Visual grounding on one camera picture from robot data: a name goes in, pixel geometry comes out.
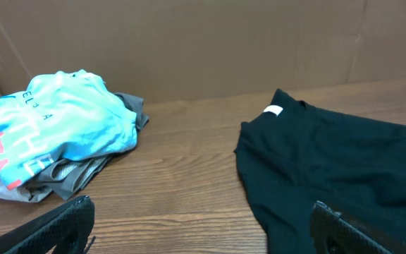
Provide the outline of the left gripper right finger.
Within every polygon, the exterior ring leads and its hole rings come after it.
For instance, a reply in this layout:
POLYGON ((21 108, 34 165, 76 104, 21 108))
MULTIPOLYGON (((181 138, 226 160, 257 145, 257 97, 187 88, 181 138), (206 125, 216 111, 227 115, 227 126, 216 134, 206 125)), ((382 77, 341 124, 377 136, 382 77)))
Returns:
POLYGON ((309 232, 317 253, 392 254, 397 250, 386 232, 321 201, 312 208, 309 232))

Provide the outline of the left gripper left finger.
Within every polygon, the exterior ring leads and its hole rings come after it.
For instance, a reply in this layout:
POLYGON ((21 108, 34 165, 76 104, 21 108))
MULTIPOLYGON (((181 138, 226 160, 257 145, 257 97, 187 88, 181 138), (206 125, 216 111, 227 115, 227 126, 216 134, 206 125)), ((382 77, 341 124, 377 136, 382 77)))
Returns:
POLYGON ((91 198, 78 196, 0 236, 0 254, 86 254, 94 216, 91 198))

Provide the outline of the black t-shirt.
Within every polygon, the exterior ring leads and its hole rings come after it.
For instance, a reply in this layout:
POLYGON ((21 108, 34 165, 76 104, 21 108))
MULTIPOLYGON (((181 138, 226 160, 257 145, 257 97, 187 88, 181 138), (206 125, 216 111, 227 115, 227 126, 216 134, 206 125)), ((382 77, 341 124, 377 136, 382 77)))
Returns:
POLYGON ((315 202, 406 242, 406 125, 314 107, 277 90, 241 125, 236 166, 270 253, 313 253, 315 202))

